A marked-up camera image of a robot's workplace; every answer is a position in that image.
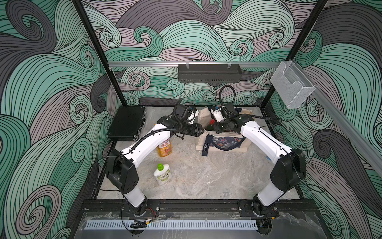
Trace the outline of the dark green bottle red cap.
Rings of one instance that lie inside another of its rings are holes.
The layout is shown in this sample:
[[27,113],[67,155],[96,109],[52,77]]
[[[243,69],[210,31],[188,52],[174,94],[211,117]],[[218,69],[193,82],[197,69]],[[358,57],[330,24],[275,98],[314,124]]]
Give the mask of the dark green bottle red cap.
[[214,123],[215,123],[215,120],[214,119],[211,119],[209,125],[206,127],[206,130],[207,131],[214,131]]

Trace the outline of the cream canvas shopping bag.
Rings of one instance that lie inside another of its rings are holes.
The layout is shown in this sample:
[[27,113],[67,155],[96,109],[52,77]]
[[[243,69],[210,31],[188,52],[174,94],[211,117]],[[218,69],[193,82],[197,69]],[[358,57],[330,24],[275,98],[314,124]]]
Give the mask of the cream canvas shopping bag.
[[207,156],[210,151],[246,152],[248,150],[252,142],[239,133],[223,132],[217,134],[215,131],[207,131],[206,127],[211,119],[213,118],[209,108],[199,110],[198,123],[203,126],[204,133],[197,137],[197,151],[201,151],[202,155]]

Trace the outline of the large orange soap bottle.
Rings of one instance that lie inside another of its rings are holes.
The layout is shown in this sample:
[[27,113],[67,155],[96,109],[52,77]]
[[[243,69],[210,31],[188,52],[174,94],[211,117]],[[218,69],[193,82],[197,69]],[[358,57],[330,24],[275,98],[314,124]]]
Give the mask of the large orange soap bottle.
[[163,142],[161,142],[157,146],[157,152],[160,157],[165,157],[168,156],[172,153],[172,145],[171,145],[171,140],[167,139]]

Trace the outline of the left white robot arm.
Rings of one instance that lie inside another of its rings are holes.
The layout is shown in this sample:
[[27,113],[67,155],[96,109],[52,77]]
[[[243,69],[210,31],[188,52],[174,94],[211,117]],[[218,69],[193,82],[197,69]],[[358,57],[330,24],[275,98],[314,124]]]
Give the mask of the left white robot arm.
[[157,146],[176,133],[197,137],[204,133],[204,129],[199,123],[189,124],[176,117],[164,116],[135,144],[122,151],[112,151],[105,176],[132,207],[143,210],[147,200],[138,186],[137,168]]

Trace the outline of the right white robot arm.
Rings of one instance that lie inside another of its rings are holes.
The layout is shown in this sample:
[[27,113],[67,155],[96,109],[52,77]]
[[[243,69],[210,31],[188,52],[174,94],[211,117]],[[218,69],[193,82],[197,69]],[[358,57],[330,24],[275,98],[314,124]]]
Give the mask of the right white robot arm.
[[306,162],[303,152],[281,143],[262,129],[246,114],[231,119],[215,121],[216,133],[231,131],[241,134],[257,145],[274,164],[270,182],[253,198],[252,208],[257,216],[269,217],[276,210],[274,203],[306,177]]

